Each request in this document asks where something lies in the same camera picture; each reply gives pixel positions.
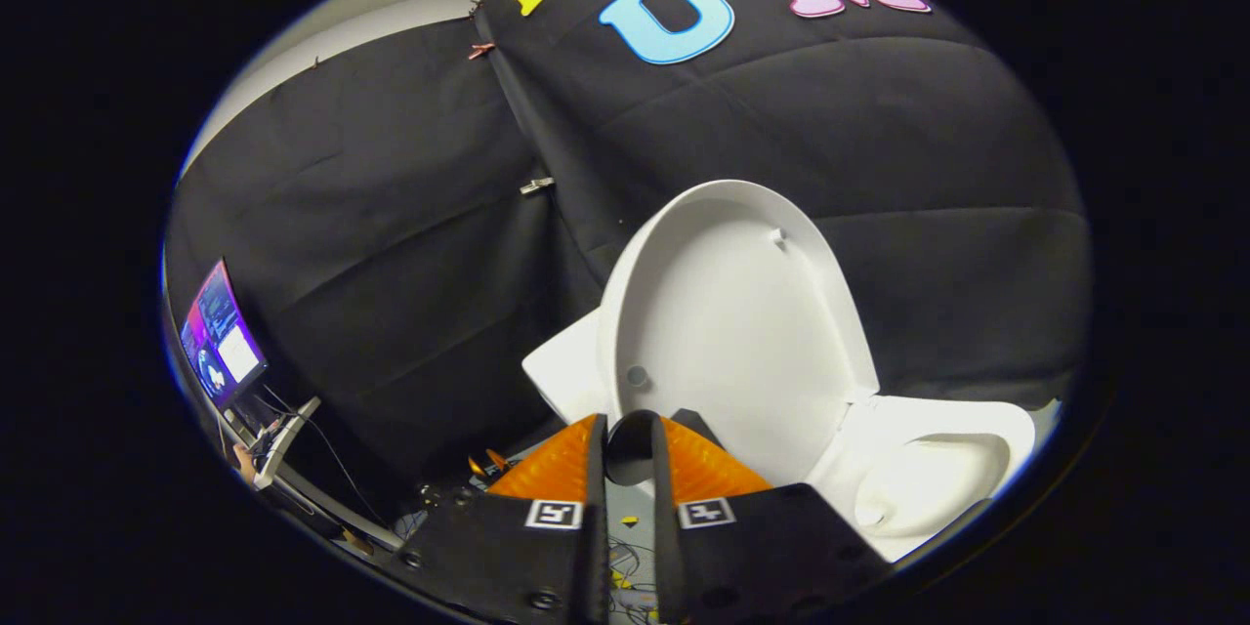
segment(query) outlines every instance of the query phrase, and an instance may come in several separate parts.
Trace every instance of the toilet lid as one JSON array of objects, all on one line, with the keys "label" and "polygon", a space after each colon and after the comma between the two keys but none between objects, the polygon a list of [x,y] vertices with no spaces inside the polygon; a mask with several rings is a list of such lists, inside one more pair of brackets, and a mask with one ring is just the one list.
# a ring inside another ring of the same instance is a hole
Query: toilet lid
[{"label": "toilet lid", "polygon": [[680,194],[625,248],[599,309],[612,412],[700,411],[774,484],[800,480],[878,389],[838,260],[794,202],[749,181]]}]

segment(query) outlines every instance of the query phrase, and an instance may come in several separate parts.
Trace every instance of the bolt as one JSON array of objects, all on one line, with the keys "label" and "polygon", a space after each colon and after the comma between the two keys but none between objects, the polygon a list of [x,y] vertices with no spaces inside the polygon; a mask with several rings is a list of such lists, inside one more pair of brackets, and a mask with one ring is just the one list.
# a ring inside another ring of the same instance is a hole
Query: bolt
[{"label": "bolt", "polygon": [[625,371],[625,381],[629,381],[629,385],[635,389],[646,385],[646,369],[641,366],[630,366],[629,370]]},{"label": "bolt", "polygon": [[551,591],[539,591],[530,596],[530,605],[539,610],[551,610],[560,605],[560,598]]}]

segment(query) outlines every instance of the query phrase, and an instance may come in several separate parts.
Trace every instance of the wooden clothespin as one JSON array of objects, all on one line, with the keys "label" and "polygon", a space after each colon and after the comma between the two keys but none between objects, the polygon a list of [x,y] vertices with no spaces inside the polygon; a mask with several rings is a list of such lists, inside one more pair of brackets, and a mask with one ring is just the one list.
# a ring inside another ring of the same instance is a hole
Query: wooden clothespin
[{"label": "wooden clothespin", "polygon": [[489,45],[472,45],[472,54],[469,55],[469,60],[478,59],[478,56],[486,56],[492,48],[495,48],[494,42],[489,42]]}]

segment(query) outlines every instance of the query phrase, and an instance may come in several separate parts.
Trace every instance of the screw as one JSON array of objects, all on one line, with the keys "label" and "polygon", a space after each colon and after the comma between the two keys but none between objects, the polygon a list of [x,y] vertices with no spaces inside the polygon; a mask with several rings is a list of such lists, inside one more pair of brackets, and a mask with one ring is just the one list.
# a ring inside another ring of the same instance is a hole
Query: screw
[{"label": "screw", "polygon": [[560,605],[560,598],[551,591],[539,591],[530,596],[530,605],[539,610],[551,610]]}]

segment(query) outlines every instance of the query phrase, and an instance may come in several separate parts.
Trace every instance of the orange gripper pad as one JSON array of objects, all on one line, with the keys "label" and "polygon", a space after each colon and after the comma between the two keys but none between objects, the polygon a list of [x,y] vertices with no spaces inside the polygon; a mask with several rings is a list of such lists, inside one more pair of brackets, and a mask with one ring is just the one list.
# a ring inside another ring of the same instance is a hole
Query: orange gripper pad
[{"label": "orange gripper pad", "polygon": [[679,421],[661,418],[669,445],[672,504],[766,491],[772,486],[730,452]]},{"label": "orange gripper pad", "polygon": [[488,494],[530,500],[586,500],[586,461],[598,415],[554,434],[496,481]]}]

